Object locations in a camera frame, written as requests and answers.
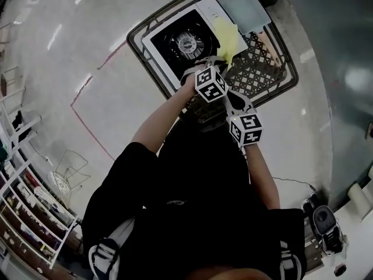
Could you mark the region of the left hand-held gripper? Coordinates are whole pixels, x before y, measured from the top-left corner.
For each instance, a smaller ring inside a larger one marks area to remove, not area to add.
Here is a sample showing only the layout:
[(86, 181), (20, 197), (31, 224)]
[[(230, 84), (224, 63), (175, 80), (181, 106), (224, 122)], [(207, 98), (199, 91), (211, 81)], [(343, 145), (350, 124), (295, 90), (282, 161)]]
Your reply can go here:
[(228, 92), (228, 85), (220, 75), (227, 73), (228, 62), (222, 57), (217, 57), (216, 70), (212, 66), (215, 60), (215, 56), (196, 60), (193, 67), (184, 71), (180, 80), (180, 83), (185, 83), (190, 74), (195, 74), (195, 90), (208, 103), (226, 96)]

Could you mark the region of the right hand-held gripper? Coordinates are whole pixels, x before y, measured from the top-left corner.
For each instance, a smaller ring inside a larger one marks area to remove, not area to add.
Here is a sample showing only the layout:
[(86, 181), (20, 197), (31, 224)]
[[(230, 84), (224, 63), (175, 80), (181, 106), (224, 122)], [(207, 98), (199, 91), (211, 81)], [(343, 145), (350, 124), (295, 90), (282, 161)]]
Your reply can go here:
[(257, 144), (263, 134), (260, 116), (250, 99), (236, 91), (228, 91), (224, 97), (228, 130), (239, 147)]

